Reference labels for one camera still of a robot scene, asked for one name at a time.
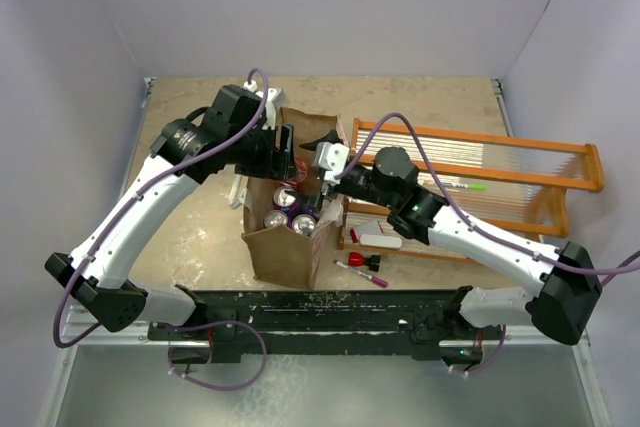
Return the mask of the red cola can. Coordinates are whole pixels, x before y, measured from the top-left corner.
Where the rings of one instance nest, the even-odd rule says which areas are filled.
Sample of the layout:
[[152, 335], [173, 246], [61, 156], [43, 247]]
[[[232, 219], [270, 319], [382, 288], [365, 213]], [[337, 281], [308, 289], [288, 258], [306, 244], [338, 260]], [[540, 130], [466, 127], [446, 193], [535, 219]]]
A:
[[292, 180], [294, 185], [300, 185], [305, 182], [309, 173], [308, 163], [301, 157], [295, 156], [294, 163], [296, 167], [296, 176]]

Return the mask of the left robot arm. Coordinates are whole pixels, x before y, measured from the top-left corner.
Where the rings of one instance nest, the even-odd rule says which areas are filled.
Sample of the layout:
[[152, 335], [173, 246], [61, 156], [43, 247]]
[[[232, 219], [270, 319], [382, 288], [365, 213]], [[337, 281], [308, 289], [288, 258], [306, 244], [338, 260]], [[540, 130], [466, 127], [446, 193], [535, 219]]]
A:
[[296, 176], [294, 128], [276, 125], [282, 103], [279, 88], [225, 85], [210, 106], [165, 125], [109, 215], [71, 253], [52, 254], [45, 270], [110, 332], [146, 320], [169, 323], [184, 339], [201, 335], [203, 301], [181, 287], [144, 286], [131, 269], [171, 212], [225, 166], [246, 177]]

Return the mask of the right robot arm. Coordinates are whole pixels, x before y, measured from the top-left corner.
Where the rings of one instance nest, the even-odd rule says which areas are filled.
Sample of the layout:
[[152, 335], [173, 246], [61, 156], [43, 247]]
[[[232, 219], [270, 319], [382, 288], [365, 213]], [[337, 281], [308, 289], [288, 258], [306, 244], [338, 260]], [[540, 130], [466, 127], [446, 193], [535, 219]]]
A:
[[401, 237], [457, 252], [516, 282], [514, 288], [459, 288], [444, 316], [452, 336], [511, 324], [531, 325], [564, 345], [579, 342], [602, 294], [584, 247], [528, 240], [463, 211], [419, 183], [419, 168], [402, 147], [382, 148], [370, 168], [357, 163], [336, 131], [301, 147], [314, 153], [322, 181], [311, 205], [342, 194], [386, 207], [387, 222]]

